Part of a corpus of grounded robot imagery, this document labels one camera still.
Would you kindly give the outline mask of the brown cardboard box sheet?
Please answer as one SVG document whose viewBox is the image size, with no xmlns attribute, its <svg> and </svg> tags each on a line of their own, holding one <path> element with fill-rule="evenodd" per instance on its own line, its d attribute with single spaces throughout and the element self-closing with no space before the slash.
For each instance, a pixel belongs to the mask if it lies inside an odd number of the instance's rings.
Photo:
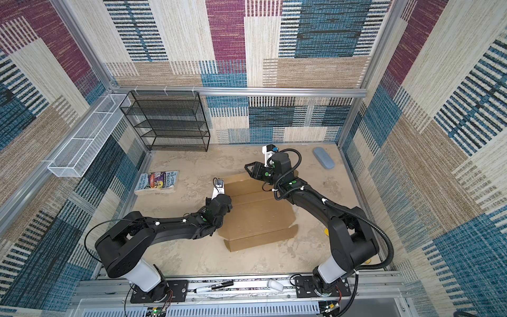
<svg viewBox="0 0 507 317">
<path fill-rule="evenodd" d="M 292 205 L 277 201 L 262 189 L 263 182 L 247 173 L 224 179 L 224 191 L 232 200 L 232 209 L 224 217 L 219 236 L 229 252 L 278 243 L 297 235 Z"/>
</svg>

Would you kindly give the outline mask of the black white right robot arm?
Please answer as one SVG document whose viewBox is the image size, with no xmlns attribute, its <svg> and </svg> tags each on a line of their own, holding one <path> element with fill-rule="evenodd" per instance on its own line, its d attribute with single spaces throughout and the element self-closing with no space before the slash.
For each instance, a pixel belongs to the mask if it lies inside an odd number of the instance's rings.
<svg viewBox="0 0 507 317">
<path fill-rule="evenodd" d="M 266 163 L 244 166 L 249 176 L 273 186 L 276 200 L 286 199 L 319 220 L 328 230 L 331 256 L 313 271 L 313 283 L 321 294 L 332 292 L 337 280 L 351 276 L 380 250 L 364 211 L 337 205 L 297 175 L 289 150 L 275 152 Z"/>
</svg>

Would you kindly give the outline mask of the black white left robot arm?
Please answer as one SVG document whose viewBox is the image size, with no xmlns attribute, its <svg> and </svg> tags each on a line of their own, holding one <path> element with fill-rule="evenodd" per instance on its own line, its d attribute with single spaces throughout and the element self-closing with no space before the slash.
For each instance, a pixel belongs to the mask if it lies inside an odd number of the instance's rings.
<svg viewBox="0 0 507 317">
<path fill-rule="evenodd" d="M 129 280 L 142 302 L 166 301 L 170 286 L 155 265 L 143 259 L 145 251 L 153 244 L 211 236 L 231 209 L 230 196 L 219 194 L 183 217 L 153 218 L 132 211 L 95 242 L 95 249 L 108 277 Z"/>
</svg>

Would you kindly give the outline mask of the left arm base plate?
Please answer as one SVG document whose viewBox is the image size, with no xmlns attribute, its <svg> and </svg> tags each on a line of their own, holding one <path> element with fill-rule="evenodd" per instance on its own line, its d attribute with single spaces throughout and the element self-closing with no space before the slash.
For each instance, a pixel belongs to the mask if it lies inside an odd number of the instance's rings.
<svg viewBox="0 0 507 317">
<path fill-rule="evenodd" d="M 187 296 L 188 280 L 161 281 L 151 291 L 143 291 L 134 285 L 131 304 L 184 302 Z"/>
</svg>

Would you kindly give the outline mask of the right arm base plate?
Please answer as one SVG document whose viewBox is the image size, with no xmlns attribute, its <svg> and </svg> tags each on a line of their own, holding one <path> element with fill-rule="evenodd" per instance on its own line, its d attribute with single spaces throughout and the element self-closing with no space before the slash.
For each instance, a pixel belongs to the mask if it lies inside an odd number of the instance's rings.
<svg viewBox="0 0 507 317">
<path fill-rule="evenodd" d="M 341 279 L 338 279 L 333 286 L 322 292 L 317 290 L 312 276 L 294 274 L 289 277 L 289 282 L 296 289 L 298 298 L 349 297 L 352 295 L 350 283 Z"/>
</svg>

